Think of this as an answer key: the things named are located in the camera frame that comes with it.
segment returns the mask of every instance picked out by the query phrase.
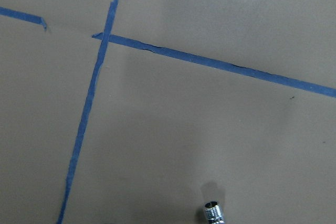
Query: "gray floor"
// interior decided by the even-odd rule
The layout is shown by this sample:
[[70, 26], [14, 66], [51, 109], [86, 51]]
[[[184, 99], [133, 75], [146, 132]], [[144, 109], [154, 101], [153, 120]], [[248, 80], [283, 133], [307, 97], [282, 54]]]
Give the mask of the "gray floor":
[[[55, 223], [111, 0], [0, 0], [0, 223]], [[120, 0], [113, 33], [336, 88], [336, 0]], [[110, 44], [64, 224], [336, 218], [336, 99]]]

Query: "metal cylinder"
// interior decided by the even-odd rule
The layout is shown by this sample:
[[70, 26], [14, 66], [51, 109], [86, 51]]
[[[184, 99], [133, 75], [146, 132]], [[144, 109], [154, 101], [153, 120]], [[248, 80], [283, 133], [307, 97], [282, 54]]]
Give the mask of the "metal cylinder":
[[225, 224], [222, 208], [216, 201], [210, 201], [204, 207], [205, 218], [209, 224]]

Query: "vertical blue tape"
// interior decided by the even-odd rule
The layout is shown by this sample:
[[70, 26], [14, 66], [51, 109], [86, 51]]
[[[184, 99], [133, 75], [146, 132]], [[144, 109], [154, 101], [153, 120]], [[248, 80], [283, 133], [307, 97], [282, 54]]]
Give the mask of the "vertical blue tape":
[[78, 132], [77, 132], [77, 137], [76, 137], [74, 149], [72, 151], [72, 156], [71, 156], [69, 169], [68, 169], [68, 174], [67, 174], [67, 179], [66, 179], [66, 188], [65, 188], [65, 193], [64, 193], [64, 199], [63, 199], [63, 202], [62, 202], [62, 207], [61, 207], [61, 211], [60, 211], [60, 214], [59, 214], [59, 217], [58, 217], [58, 220], [57, 220], [57, 224], [62, 224], [62, 222], [63, 222], [64, 213], [65, 213], [65, 210], [66, 210], [66, 207], [67, 207], [67, 201], [68, 201], [68, 198], [69, 198], [69, 195], [70, 195], [70, 190], [71, 190], [73, 177], [75, 175], [76, 166], [77, 166], [77, 163], [78, 163], [78, 158], [79, 158], [80, 150], [81, 150], [82, 143], [83, 143], [85, 130], [86, 130], [86, 127], [87, 127], [87, 124], [88, 124], [89, 114], [90, 114], [90, 111], [91, 111], [91, 108], [92, 108], [92, 102], [93, 102], [93, 99], [95, 97], [94, 94], [95, 94], [95, 90], [96, 90], [98, 75], [99, 75], [100, 68], [101, 68], [101, 66], [104, 62], [105, 54], [106, 54], [106, 51], [107, 51], [107, 46], [108, 46], [108, 43], [109, 43], [109, 36], [111, 34], [111, 31], [112, 31], [115, 12], [116, 12], [117, 6], [118, 6], [118, 1], [119, 0], [114, 0], [113, 2], [111, 2], [110, 8], [109, 8], [109, 11], [108, 11], [108, 15], [107, 15], [106, 23], [105, 23], [105, 28], [104, 28], [104, 33], [102, 35], [102, 41], [101, 41], [99, 51], [98, 51], [97, 61], [96, 61], [96, 64], [94, 66], [94, 69], [93, 69], [88, 94], [86, 96], [81, 120], [80, 120], [80, 123], [79, 123], [79, 126], [78, 126]]
[[17, 10], [11, 10], [3, 7], [0, 7], [0, 14], [11, 18], [17, 18], [27, 22], [39, 24], [44, 27], [44, 30], [47, 29], [47, 24], [45, 23], [44, 19], [42, 17], [35, 16], [33, 14], [22, 13]]
[[[95, 39], [102, 39], [103, 33], [94, 34], [92, 35], [92, 37]], [[124, 45], [127, 47], [148, 50], [155, 54], [164, 55], [164, 56], [168, 56], [171, 58], [184, 60], [184, 61], [192, 62], [195, 64], [217, 68], [220, 70], [225, 70], [225, 71], [229, 71], [233, 73], [238, 73], [238, 74], [242, 74], [243, 76], [250, 76], [250, 77], [260, 79], [260, 80], [270, 81], [273, 83], [282, 84], [282, 85], [289, 86], [292, 88], [302, 89], [302, 90], [306, 90], [306, 91], [323, 94], [329, 97], [336, 98], [336, 89], [329, 88], [326, 86], [322, 86], [322, 85], [318, 85], [318, 84], [314, 84], [314, 83], [310, 83], [306, 81], [300, 81], [300, 80], [288, 78], [285, 76], [279, 76], [277, 74], [271, 74], [271, 73], [263, 72], [260, 70], [252, 69], [252, 68], [240, 67], [240, 66], [233, 65], [231, 63], [227, 63], [224, 61], [214, 60], [211, 58], [206, 58], [203, 56], [198, 56], [198, 55], [193, 55], [193, 54], [188, 54], [186, 52], [181, 52], [181, 51], [177, 51], [177, 50], [170, 49], [170, 48], [157, 47], [157, 46], [142, 43], [134, 39], [128, 39], [128, 38], [120, 37], [117, 35], [110, 35], [109, 41], [116, 43], [116, 44]]]

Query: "blue tape strip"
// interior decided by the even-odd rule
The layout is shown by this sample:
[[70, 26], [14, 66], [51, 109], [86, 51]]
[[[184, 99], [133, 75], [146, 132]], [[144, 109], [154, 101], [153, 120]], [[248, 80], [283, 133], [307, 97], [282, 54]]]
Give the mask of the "blue tape strip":
[[3, 8], [3, 7], [0, 7], [0, 14], [11, 17], [11, 18], [17, 18], [17, 19], [21, 19], [27, 22], [39, 24], [44, 27], [44, 30], [47, 29], [47, 24], [45, 23], [44, 19], [42, 17], [35, 16], [33, 14], [22, 13], [22, 12], [18, 12], [17, 10], [10, 10], [10, 9]]
[[77, 137], [76, 137], [74, 149], [72, 151], [72, 156], [71, 156], [69, 169], [68, 169], [68, 174], [67, 174], [67, 179], [66, 179], [66, 189], [65, 189], [64, 199], [63, 199], [62, 208], [61, 208], [58, 220], [57, 220], [57, 224], [61, 224], [62, 221], [63, 221], [63, 218], [64, 218], [64, 213], [65, 213], [65, 209], [67, 207], [67, 201], [68, 201], [68, 198], [69, 198], [73, 177], [74, 177], [75, 171], [76, 171], [76, 166], [77, 166], [77, 162], [78, 162], [78, 158], [79, 158], [79, 153], [80, 153], [80, 150], [81, 150], [81, 147], [82, 147], [85, 130], [86, 130], [86, 127], [87, 127], [87, 124], [88, 124], [89, 114], [90, 114], [90, 111], [91, 111], [91, 108], [92, 108], [92, 102], [93, 102], [93, 99], [95, 97], [94, 94], [95, 94], [95, 90], [96, 90], [98, 75], [99, 75], [100, 68], [101, 68], [101, 66], [104, 62], [105, 54], [106, 54], [106, 51], [107, 51], [107, 46], [108, 46], [108, 43], [109, 43], [109, 35], [111, 34], [111, 31], [112, 31], [115, 12], [116, 12], [117, 6], [118, 6], [118, 1], [119, 0], [114, 0], [110, 4], [109, 12], [108, 12], [106, 23], [105, 23], [104, 33], [102, 35], [102, 41], [101, 41], [99, 51], [98, 51], [97, 62], [94, 66], [94, 70], [93, 70], [93, 73], [92, 73], [92, 78], [91, 78], [91, 81], [90, 81], [88, 94], [87, 94], [87, 97], [86, 97], [86, 100], [85, 100], [81, 120], [80, 120], [80, 123], [79, 123], [79, 126], [78, 126]]
[[[102, 33], [94, 34], [92, 35], [92, 38], [102, 39]], [[260, 79], [260, 80], [270, 81], [270, 82], [286, 85], [289, 87], [303, 89], [306, 91], [323, 94], [329, 97], [336, 98], [336, 89], [317, 85], [314, 83], [300, 81], [300, 80], [296, 80], [296, 79], [292, 79], [292, 78], [288, 78], [284, 76], [279, 76], [279, 75], [271, 74], [267, 72], [262, 72], [262, 71], [255, 70], [252, 68], [240, 67], [240, 66], [233, 65], [231, 63], [227, 63], [224, 61], [214, 60], [214, 59], [210, 59], [210, 58], [206, 58], [206, 57], [202, 57], [198, 55], [193, 55], [193, 54], [188, 54], [186, 52], [181, 52], [181, 51], [177, 51], [174, 49], [169, 49], [165, 47], [156, 47], [156, 46], [142, 43], [134, 39], [128, 39], [128, 38], [120, 37], [117, 35], [110, 35], [109, 41], [116, 43], [116, 44], [124, 45], [127, 47], [148, 50], [150, 52], [153, 52], [159, 55], [164, 55], [164, 56], [168, 56], [168, 57], [179, 59], [179, 60], [185, 60], [185, 61], [189, 61], [192, 63], [204, 65], [207, 67], [212, 67], [212, 68], [217, 68], [217, 69], [221, 69], [221, 70], [225, 70], [225, 71], [229, 71], [233, 73], [238, 73], [244, 76], [250, 76], [250, 77]]]

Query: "painter's tape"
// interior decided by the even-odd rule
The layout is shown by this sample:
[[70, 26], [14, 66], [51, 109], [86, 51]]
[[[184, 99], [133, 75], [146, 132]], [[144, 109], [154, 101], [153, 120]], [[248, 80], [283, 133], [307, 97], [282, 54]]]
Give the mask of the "painter's tape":
[[39, 25], [42, 25], [44, 27], [44, 30], [47, 29], [47, 24], [45, 23], [44, 19], [42, 17], [35, 16], [33, 14], [22, 13], [22, 12], [19, 12], [17, 10], [11, 10], [11, 9], [0, 7], [0, 15], [8, 16], [8, 17], [11, 17], [11, 18], [21, 19], [21, 20], [24, 20], [24, 21], [27, 21], [27, 22], [32, 22], [32, 23], [35, 23], [35, 24], [39, 24]]
[[98, 75], [100, 68], [104, 62], [105, 54], [107, 51], [107, 46], [109, 43], [109, 36], [112, 31], [113, 27], [113, 22], [114, 22], [114, 17], [115, 17], [115, 12], [117, 10], [118, 6], [118, 1], [119, 0], [113, 0], [110, 4], [109, 12], [107, 15], [106, 23], [105, 23], [105, 28], [104, 28], [104, 33], [102, 34], [102, 41], [99, 47], [98, 51], [98, 56], [97, 56], [97, 61], [93, 69], [91, 81], [90, 81], [90, 86], [88, 90], [88, 94], [86, 96], [82, 116], [80, 119], [80, 123], [78, 126], [78, 131], [77, 131], [77, 137], [74, 145], [74, 149], [72, 151], [72, 156], [69, 164], [69, 169], [68, 169], [68, 174], [67, 174], [67, 179], [66, 179], [66, 188], [65, 188], [65, 193], [64, 193], [64, 199], [62, 202], [62, 207], [60, 214], [58, 216], [57, 224], [62, 224], [63, 218], [64, 218], [64, 213], [67, 207], [67, 201], [70, 195], [70, 190], [71, 190], [71, 185], [73, 181], [73, 177], [75, 175], [76, 167], [77, 167], [77, 162], [80, 154], [80, 150], [82, 147], [83, 143], [83, 138], [84, 134], [86, 131], [86, 127], [88, 124], [88, 119], [89, 119], [89, 114], [92, 108], [92, 103], [93, 99], [95, 97], [95, 90], [96, 90], [96, 84], [98, 80]]
[[[92, 35], [92, 37], [95, 39], [102, 39], [103, 33], [94, 34]], [[289, 87], [302, 89], [302, 90], [306, 90], [306, 91], [323, 94], [329, 97], [336, 98], [336, 89], [317, 85], [314, 83], [300, 81], [297, 79], [292, 79], [292, 78], [288, 78], [284, 76], [279, 76], [277, 74], [271, 74], [271, 73], [255, 70], [252, 68], [240, 67], [240, 66], [233, 65], [231, 63], [227, 63], [224, 61], [214, 60], [214, 59], [210, 59], [210, 58], [206, 58], [206, 57], [202, 57], [198, 55], [193, 55], [193, 54], [188, 54], [186, 52], [181, 52], [181, 51], [177, 51], [177, 50], [170, 49], [170, 48], [156, 47], [153, 45], [142, 43], [134, 39], [128, 39], [128, 38], [120, 37], [117, 35], [110, 35], [109, 41], [116, 43], [116, 44], [124, 45], [127, 47], [148, 50], [148, 51], [154, 52], [159, 55], [165, 55], [171, 58], [185, 60], [185, 61], [189, 61], [192, 63], [204, 65], [207, 67], [212, 67], [212, 68], [217, 68], [217, 69], [221, 69], [221, 70], [225, 70], [225, 71], [229, 71], [233, 73], [238, 73], [244, 76], [250, 76], [250, 77], [260, 79], [260, 80], [270, 81], [270, 82], [286, 85]]]

